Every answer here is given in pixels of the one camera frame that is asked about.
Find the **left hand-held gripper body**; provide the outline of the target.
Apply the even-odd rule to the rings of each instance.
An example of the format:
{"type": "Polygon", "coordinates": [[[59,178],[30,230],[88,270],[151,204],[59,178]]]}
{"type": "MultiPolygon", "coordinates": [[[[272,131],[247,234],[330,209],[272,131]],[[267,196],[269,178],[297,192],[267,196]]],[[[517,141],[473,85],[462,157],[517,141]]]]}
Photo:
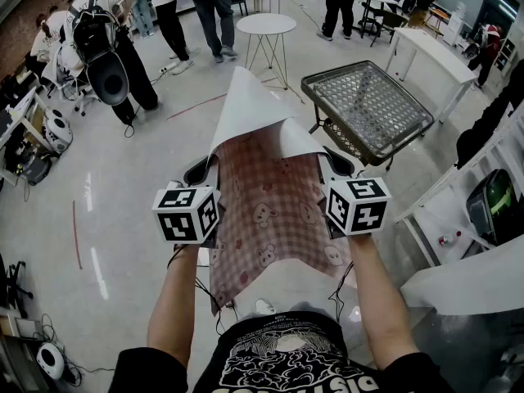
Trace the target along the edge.
{"type": "Polygon", "coordinates": [[[220,191],[170,181],[157,192],[151,211],[162,237],[175,245],[214,248],[220,221],[220,191]]]}

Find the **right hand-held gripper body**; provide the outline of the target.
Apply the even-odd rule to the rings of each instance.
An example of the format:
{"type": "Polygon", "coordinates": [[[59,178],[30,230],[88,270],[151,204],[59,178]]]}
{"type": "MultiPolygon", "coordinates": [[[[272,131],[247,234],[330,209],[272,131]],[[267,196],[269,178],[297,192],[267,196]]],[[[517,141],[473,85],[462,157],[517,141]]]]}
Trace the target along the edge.
{"type": "Polygon", "coordinates": [[[391,193],[382,178],[329,177],[322,183],[322,212],[331,239],[384,228],[391,193]]]}

